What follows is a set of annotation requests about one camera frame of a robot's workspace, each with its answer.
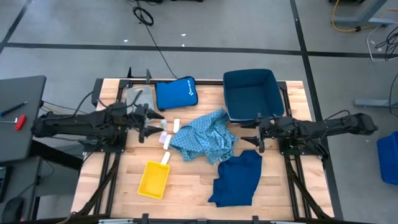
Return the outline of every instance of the yellow plastic scoop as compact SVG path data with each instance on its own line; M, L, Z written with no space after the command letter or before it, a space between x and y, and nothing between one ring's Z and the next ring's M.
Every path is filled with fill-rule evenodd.
M147 162L144 175L139 184L139 194L162 199L167 177L169 176L170 166L167 165L169 158L170 153L166 152L163 156L162 162Z

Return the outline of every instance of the dark blue towel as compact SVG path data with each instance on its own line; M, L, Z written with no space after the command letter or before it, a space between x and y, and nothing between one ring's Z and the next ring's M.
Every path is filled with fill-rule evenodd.
M243 151L218 166L209 202L217 207L251 205L261 176L262 157L255 150Z

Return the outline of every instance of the gray floor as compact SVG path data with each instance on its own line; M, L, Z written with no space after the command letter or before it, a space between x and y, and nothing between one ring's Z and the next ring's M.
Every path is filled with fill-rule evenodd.
M0 39L24 2L0 0ZM371 29L353 34L336 32L330 24L333 6L327 0L296 2L308 51L367 52L365 38ZM144 2L142 6L155 17L155 26L150 30L161 46L300 50L289 0L166 0L159 6ZM344 4L337 15L358 14L364 6ZM384 8L390 7L398 7L398 3L390 0ZM394 12L386 17L398 21ZM371 40L382 41L393 28L379 29ZM137 22L124 0L33 0L10 42L153 45L145 26ZM164 56L179 77L221 78L230 70L268 68L278 80L303 80L310 99L301 56L209 52L164 52ZM398 187L381 181L376 141L394 131L398 120L388 110L356 108L353 100L387 98L397 61L371 63L367 58L310 57L310 64L324 118L347 109L370 114L379 126L372 136L347 134L329 138L345 220L394 223ZM0 54L0 78L45 75L44 100L70 107L91 91L95 78L125 77L129 67L133 75L142 76L148 68L153 77L172 77L155 51L6 47ZM87 101L82 110L94 108ZM70 142L42 140L51 146L65 146L62 149L71 147ZM70 153L81 154L81 149ZM55 168L52 178L39 189L46 195L40 203L39 218L65 216L72 204L78 174ZM68 178L70 185L54 185L59 178Z

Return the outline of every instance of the blue bin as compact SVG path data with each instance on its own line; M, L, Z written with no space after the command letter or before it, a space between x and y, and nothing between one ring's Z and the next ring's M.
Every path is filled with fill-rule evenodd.
M398 185L398 131L377 141L381 179Z
M226 72L224 99L232 123L245 123L262 117L279 117L284 105L271 70L250 69Z

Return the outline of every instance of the wooden table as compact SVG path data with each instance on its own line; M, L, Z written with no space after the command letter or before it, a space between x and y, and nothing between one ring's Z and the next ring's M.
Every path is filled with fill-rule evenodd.
M100 98L105 104L114 103L118 84L118 79L104 80ZM289 81L286 84L293 116L297 119L311 120L303 83ZM197 85L197 92L199 103L196 106L161 113L167 119L169 133L172 133L175 118L181 119L184 125L217 109L225 109L222 85ZM160 126L160 121L152 121L152 125ZM238 138L256 135L253 129L242 129L232 124L228 127ZM207 201L213 194L213 180L218 178L218 163L210 165L204 156L184 162L181 154L174 149L169 149L171 169L163 199L139 195L137 190L147 161L160 162L165 151L163 145L158 142L160 133L151 135L144 144L138 142L137 134L133 130L128 132L126 150L119 165L111 217L140 218L143 213L148 213L150 218L250 220L253 215L258 215L260 220L293 220L284 157L279 153L276 140L266 140L266 151L261 154L261 178L252 206L216 208L214 203ZM255 147L239 140L234 147L235 156L239 156L246 149ZM79 211L98 187L103 158L103 153L94 153L83 165L72 211ZM301 158L308 191L325 213L333 216L321 160L317 156ZM301 196L298 190L296 193L303 217ZM102 212L107 196L105 192Z

